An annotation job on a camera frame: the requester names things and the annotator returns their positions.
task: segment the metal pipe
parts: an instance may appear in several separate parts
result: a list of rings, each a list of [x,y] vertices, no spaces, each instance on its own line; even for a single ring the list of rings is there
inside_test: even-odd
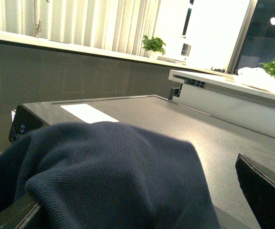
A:
[[[39,37],[39,25],[38,25],[38,0],[34,0],[34,36]]]

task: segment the white shelf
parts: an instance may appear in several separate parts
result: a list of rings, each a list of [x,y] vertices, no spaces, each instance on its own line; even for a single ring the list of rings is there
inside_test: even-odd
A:
[[[193,80],[198,80],[205,83],[221,86],[224,88],[229,88],[239,92],[244,92],[244,93],[275,100],[275,94],[254,89],[242,84],[233,83],[233,82],[227,81],[225,77],[217,76],[217,75],[171,70],[169,73],[169,79],[179,83],[185,83],[185,79],[193,79]]]

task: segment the gray wall panel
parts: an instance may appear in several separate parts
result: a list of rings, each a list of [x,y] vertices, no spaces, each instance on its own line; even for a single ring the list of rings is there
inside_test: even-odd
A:
[[[166,66],[0,44],[0,151],[11,110],[30,102],[157,94],[172,86]]]

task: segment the white paper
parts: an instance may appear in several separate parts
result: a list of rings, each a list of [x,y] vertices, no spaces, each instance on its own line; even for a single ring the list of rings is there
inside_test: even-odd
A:
[[[118,122],[118,120],[95,109],[94,107],[91,107],[88,104],[62,105],[60,107],[89,124],[98,122]]]

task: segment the navy blue fabric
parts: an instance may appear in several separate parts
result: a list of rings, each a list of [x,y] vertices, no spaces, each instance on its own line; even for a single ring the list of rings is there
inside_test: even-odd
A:
[[[0,211],[26,191],[52,228],[219,228],[194,147],[119,123],[19,139],[0,156]]]

